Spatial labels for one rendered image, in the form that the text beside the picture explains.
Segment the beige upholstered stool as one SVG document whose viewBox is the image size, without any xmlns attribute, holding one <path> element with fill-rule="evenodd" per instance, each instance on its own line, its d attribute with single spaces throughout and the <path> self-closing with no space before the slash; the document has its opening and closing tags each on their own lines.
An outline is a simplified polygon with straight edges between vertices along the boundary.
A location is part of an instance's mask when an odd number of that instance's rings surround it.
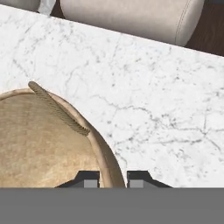
<svg viewBox="0 0 224 224">
<path fill-rule="evenodd" d="M 50 15 L 56 0 L 0 0 L 0 4 Z"/>
<path fill-rule="evenodd" d="M 60 0 L 64 17 L 141 38 L 185 46 L 205 0 Z"/>
</svg>

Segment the tan woven basket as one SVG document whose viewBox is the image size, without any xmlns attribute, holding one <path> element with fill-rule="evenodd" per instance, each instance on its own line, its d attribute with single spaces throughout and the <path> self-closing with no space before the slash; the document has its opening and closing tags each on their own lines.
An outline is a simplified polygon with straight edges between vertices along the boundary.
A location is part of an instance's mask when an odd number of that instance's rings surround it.
<svg viewBox="0 0 224 224">
<path fill-rule="evenodd" d="M 57 187 L 84 171 L 125 187 L 113 151 L 69 102 L 34 81 L 0 94 L 0 187 Z"/>
</svg>

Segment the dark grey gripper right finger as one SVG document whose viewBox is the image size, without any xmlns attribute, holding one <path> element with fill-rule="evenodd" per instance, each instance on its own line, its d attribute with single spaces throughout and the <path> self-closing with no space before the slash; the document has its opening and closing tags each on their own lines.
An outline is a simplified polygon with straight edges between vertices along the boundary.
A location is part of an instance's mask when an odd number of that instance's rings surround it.
<svg viewBox="0 0 224 224">
<path fill-rule="evenodd" d="M 127 187 L 128 188 L 170 188 L 160 181 L 152 178 L 148 171 L 127 171 Z"/>
</svg>

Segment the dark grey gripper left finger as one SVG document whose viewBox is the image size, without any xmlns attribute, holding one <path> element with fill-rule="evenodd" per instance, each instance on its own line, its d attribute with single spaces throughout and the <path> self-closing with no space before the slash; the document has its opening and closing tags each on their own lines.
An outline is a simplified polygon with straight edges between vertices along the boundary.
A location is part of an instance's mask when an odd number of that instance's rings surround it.
<svg viewBox="0 0 224 224">
<path fill-rule="evenodd" d="M 81 187 L 81 188 L 99 188 L 100 172 L 99 171 L 78 171 L 74 179 L 67 181 L 58 188 Z"/>
</svg>

